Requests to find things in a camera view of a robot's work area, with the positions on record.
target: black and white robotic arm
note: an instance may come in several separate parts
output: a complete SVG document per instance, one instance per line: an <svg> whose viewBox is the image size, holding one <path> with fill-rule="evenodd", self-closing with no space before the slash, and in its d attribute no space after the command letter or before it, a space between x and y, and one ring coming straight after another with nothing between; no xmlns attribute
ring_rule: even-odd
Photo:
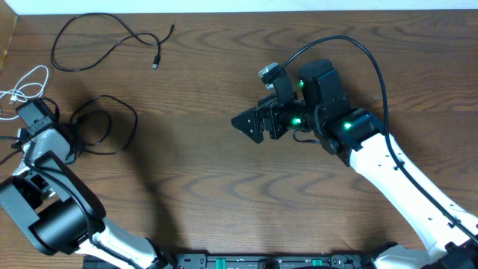
<svg viewBox="0 0 478 269"><path fill-rule="evenodd" d="M271 64L260 71L266 88L273 93L259 100L258 107L233 118L232 125L256 143L263 141L265 131L272 139L279 139L293 130L296 140L296 132L314 132L318 140L298 141L321 144L374 184L410 223L426 248L409 250L391 245L366 257L361 266L478 267L478 218L447 197L413 165L388 133L386 124L363 108L351 107L330 61L313 61L301 68L304 100L298 100L284 71L287 64ZM246 262L243 268L257 264L259 269L323 265L320 259L299 262L296 257L289 257L289 263L281 259L261 263L260 258L251 256L234 259L231 266L226 259L214 256L200 256L189 267L182 265L182 261L192 264L197 256L171 256L106 217L99 199L65 165L70 154L69 140L41 99L26 102L17 112L28 126L19 131L17 143L25 156L13 175L0 184L0 205L40 252L88 254L118 268L213 268L209 262L215 263L216 269L239 268L241 262ZM43 200L53 194L59 199L36 213ZM346 268L346 262L350 261L329 259L333 268Z"/></svg>

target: wooden table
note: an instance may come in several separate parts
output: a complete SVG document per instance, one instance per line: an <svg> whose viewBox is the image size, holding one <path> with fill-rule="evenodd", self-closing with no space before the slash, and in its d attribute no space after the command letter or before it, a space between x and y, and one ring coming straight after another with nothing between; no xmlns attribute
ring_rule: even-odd
<svg viewBox="0 0 478 269"><path fill-rule="evenodd" d="M49 63L53 40L71 16L21 16L0 87L9 89ZM155 49L130 40L96 68L52 70L46 96L62 120L98 94L138 111L129 149L83 155L73 171L108 216L162 246L211 253L320 253L372 250L386 241L422 248L413 229L366 179L319 146L281 140L255 144L230 119L268 94L257 72L306 43L346 34L376 57L388 85L391 131L409 157L453 200L478 213L478 11L391 11L121 15L136 31L164 37ZM93 63L126 32L111 18L75 22L58 44L64 66ZM297 82L308 61L328 58L353 103L382 116L375 71L357 48L331 41L289 67ZM127 112L111 108L129 127ZM4 113L11 110L7 100ZM0 123L14 135L20 120ZM125 134L116 135L121 143ZM2 155L8 143L0 145ZM0 167L10 175L20 156ZM38 253L0 211L1 268L79 268L80 256Z"/></svg>

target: coiled white cable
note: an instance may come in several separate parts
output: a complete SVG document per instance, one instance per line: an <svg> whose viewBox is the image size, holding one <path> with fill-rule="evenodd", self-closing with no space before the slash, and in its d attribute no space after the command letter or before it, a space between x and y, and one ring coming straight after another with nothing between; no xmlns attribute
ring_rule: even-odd
<svg viewBox="0 0 478 269"><path fill-rule="evenodd" d="M39 68L44 68L46 70L46 77L45 77L45 81L43 82L43 84L41 84L39 82L33 82L33 83L28 83L28 84L22 85L20 88L18 88L18 86L22 83L22 81L25 78L27 78L30 74L32 74L33 72L35 72L35 70L37 70ZM44 65L39 65L38 67L33 68L30 72L28 72L26 75L24 75L23 78L21 78L16 83L15 87L12 90L7 90L7 91L0 90L0 99L4 98L7 95L11 95L10 102L27 102L29 99L32 99L32 98L40 98L43 95L43 92L45 91L45 86L46 86L46 82L48 81L48 78L49 78L48 67L46 67ZM34 86L34 85L40 86L40 91L37 94L35 94L33 96L27 96L22 92L23 88L28 87L28 86ZM18 117L19 117L18 115L16 115L15 117L10 117L10 118L0 117L0 120L15 120Z"/></svg>

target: white arm segment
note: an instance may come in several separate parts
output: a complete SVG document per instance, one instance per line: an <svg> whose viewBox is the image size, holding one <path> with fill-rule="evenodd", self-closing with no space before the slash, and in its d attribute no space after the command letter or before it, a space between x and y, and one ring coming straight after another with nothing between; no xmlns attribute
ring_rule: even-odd
<svg viewBox="0 0 478 269"><path fill-rule="evenodd" d="M97 232L93 236L95 242L100 243L103 247L112 252L131 259L141 268L148 268L156 258L156 252L152 245L145 238L134 236L124 229L119 228L107 217L103 219L106 229L103 232ZM109 262L119 268L131 268L131 265L114 258L103 250L94 247L90 241L86 240L80 244L80 249L76 251L78 254L87 254L98 257L103 261Z"/></svg>
<svg viewBox="0 0 478 269"><path fill-rule="evenodd" d="M476 225L478 224L478 218L466 212L466 210L441 192L425 174L413 165L412 161L398 147L392 136L390 136L390 140L395 154L404 162L404 167L413 178L448 212L456 219L461 220L463 226L473 234L477 234L478 228ZM451 228L448 225L450 221L413 186L400 170L395 170L397 165L390 157L384 135L375 134L362 142L361 145L363 148L358 152L352 151L350 166L357 173L362 174L363 177L372 182L410 223L429 254L430 260L426 264L435 262L445 256L447 254L445 250L446 244L453 242L459 246L469 239L458 228Z"/></svg>

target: black cylinder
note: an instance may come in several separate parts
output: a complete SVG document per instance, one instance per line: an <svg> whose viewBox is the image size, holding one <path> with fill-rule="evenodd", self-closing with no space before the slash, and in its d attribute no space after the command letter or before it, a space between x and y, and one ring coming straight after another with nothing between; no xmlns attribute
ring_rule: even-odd
<svg viewBox="0 0 478 269"><path fill-rule="evenodd" d="M76 202L69 198L58 200L41 211L33 230L45 245L53 250L71 254L75 251L76 239L87 231L84 216Z"/></svg>

